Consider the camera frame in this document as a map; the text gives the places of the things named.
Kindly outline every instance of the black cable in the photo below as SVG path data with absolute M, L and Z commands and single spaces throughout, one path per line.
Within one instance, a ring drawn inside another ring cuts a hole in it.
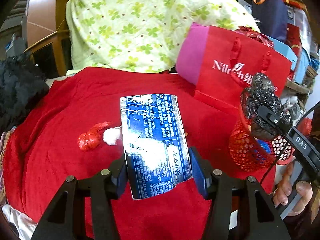
M 316 103 L 312 108 L 310 108 L 304 115 L 303 117 L 298 121 L 296 127 L 299 126 L 299 124 L 302 122 L 302 120 L 304 118 L 306 118 L 312 111 L 314 111 L 315 109 L 317 109 L 318 107 L 320 107 L 320 101 L 318 103 Z M 269 172 L 271 171 L 271 169 L 273 168 L 273 166 L 276 165 L 276 163 L 278 162 L 278 160 L 281 158 L 281 155 L 284 153 L 285 148 L 287 147 L 287 145 L 289 144 L 289 142 L 287 141 L 286 144 L 284 145 L 283 149 L 281 150 L 281 152 L 279 153 L 279 155 L 277 156 L 277 158 L 274 160 L 274 162 L 271 164 L 271 166 L 267 169 L 267 171 L 264 173 L 264 175 L 262 176 L 262 179 L 260 180 L 260 184 L 263 183 L 264 179 L 266 178 L 266 176 L 269 174 Z

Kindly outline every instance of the silver bolt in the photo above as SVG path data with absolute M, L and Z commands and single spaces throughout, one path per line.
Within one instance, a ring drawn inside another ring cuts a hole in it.
M 68 177 L 66 177 L 66 182 L 72 182 L 74 179 L 75 179 L 75 176 L 69 175 Z
M 102 171 L 100 171 L 100 174 L 103 175 L 103 176 L 106 176 L 110 173 L 110 171 L 108 169 L 104 169 Z
M 254 182 L 256 182 L 257 180 L 256 180 L 256 178 L 255 178 L 254 176 L 249 176 L 249 177 L 248 177 L 248 181 L 254 183 Z
M 222 171 L 218 170 L 218 169 L 215 169 L 215 170 L 213 170 L 213 174 L 217 175 L 217 176 L 220 176 L 222 174 Z

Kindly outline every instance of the white cloth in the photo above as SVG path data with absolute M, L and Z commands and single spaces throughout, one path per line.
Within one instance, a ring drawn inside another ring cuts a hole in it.
M 121 126 L 109 128 L 103 133 L 103 140 L 108 145 L 116 145 L 117 140 L 121 138 Z
M 21 240 L 30 240 L 37 224 L 26 214 L 12 208 L 10 205 L 4 205 L 2 212 L 7 220 L 15 225 Z

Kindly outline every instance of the floral blanket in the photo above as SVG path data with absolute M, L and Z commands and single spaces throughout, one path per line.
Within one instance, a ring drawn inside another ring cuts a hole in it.
M 235 0 L 70 0 L 73 68 L 157 73 L 174 66 L 192 22 L 235 30 L 253 17 Z

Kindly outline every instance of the dark blue tote bag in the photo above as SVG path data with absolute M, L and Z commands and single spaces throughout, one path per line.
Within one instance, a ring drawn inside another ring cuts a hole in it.
M 253 0 L 252 16 L 261 22 L 261 33 L 278 41 L 287 38 L 288 7 L 282 0 Z

